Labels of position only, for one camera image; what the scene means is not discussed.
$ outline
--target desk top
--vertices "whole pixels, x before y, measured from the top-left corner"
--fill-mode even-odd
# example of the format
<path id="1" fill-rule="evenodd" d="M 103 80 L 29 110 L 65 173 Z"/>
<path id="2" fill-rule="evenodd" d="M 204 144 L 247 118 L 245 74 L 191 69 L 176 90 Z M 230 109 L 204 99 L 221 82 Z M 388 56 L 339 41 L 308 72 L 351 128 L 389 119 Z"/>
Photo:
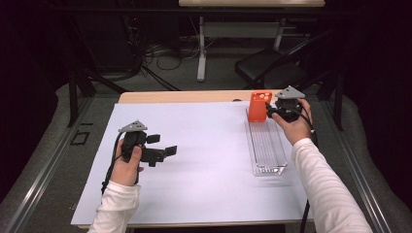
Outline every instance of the desk top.
<path id="1" fill-rule="evenodd" d="M 323 7 L 324 0 L 179 0 L 181 7 Z"/>
<path id="2" fill-rule="evenodd" d="M 160 142 L 148 148 L 178 146 L 178 151 L 154 168 L 141 164 L 146 169 L 139 181 L 140 206 L 128 223 L 130 227 L 300 221 L 307 197 L 290 161 L 280 177 L 253 175 L 245 124 L 251 93 L 252 90 L 229 90 L 123 94 L 95 155 L 72 224 L 88 227 L 92 223 L 118 129 L 136 119 L 148 126 L 149 135 L 161 135 Z M 292 146 L 287 139 L 281 138 L 277 145 L 282 145 L 289 160 L 287 151 Z"/>

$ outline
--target person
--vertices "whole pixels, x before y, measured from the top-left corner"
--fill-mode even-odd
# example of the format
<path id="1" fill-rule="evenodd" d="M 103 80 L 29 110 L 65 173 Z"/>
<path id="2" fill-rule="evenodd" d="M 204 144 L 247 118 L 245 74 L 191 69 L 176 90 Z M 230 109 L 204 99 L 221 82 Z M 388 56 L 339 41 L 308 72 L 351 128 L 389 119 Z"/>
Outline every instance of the person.
<path id="1" fill-rule="evenodd" d="M 302 114 L 312 123 L 309 103 L 298 101 L 305 109 Z M 310 139 L 308 122 L 300 117 L 288 123 L 276 113 L 272 117 L 292 144 L 292 161 L 311 205 L 316 231 L 372 232 L 355 198 Z"/>
<path id="2" fill-rule="evenodd" d="M 312 120 L 309 103 L 298 100 Z M 345 184 L 327 164 L 325 157 L 311 141 L 311 128 L 300 117 L 291 123 L 273 114 L 292 144 L 292 161 L 311 204 L 316 230 L 324 232 L 372 232 L 363 212 Z M 119 142 L 117 155 L 120 154 Z M 124 232 L 127 222 L 139 206 L 140 185 L 134 184 L 142 151 L 135 147 L 129 163 L 118 159 L 102 203 L 89 232 Z"/>
<path id="3" fill-rule="evenodd" d="M 118 143 L 116 156 L 121 154 L 123 140 Z M 112 176 L 102 195 L 100 206 L 88 232 L 125 232 L 127 223 L 139 207 L 140 185 L 135 184 L 142 150 L 134 147 L 128 163 L 120 156 L 113 167 Z"/>

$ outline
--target person's left hand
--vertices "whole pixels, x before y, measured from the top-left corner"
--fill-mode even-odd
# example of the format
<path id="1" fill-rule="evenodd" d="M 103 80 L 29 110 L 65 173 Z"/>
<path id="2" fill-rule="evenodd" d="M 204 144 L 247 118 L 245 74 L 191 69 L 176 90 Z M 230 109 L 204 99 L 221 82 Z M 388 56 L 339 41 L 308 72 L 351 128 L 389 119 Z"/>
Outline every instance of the person's left hand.
<path id="1" fill-rule="evenodd" d="M 120 156 L 122 145 L 123 139 L 119 141 L 116 148 L 116 157 Z M 142 150 L 139 147 L 134 147 L 128 163 L 124 162 L 122 156 L 116 159 L 110 180 L 124 186 L 133 186 L 136 182 L 137 173 L 143 171 L 143 168 L 139 167 L 141 157 Z"/>

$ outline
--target orange object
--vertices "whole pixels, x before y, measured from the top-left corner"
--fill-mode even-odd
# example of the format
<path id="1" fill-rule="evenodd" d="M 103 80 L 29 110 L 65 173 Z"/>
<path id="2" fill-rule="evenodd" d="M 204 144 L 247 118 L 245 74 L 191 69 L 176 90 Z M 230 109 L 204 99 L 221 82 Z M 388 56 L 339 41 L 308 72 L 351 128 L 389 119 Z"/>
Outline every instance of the orange object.
<path id="1" fill-rule="evenodd" d="M 248 111 L 249 122 L 263 122 L 266 120 L 266 104 L 270 104 L 272 92 L 267 90 L 255 90 L 251 95 L 251 103 Z"/>

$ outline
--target long-sleeved white shirt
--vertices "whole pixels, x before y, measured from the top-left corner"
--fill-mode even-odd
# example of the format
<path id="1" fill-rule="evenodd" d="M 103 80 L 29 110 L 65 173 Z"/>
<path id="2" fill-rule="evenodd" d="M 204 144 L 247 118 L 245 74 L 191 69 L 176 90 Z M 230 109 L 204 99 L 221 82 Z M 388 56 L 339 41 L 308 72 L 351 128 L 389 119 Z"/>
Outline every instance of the long-sleeved white shirt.
<path id="1" fill-rule="evenodd" d="M 109 181 L 102 203 L 88 232 L 123 233 L 139 206 L 140 185 L 124 186 Z"/>
<path id="2" fill-rule="evenodd" d="M 292 148 L 292 161 L 306 190 L 319 233 L 372 232 L 348 188 L 310 139 Z M 125 232 L 139 206 L 140 185 L 109 182 L 88 232 Z"/>
<path id="3" fill-rule="evenodd" d="M 354 197 L 310 139 L 293 145 L 292 161 L 306 190 L 317 232 L 372 232 Z"/>

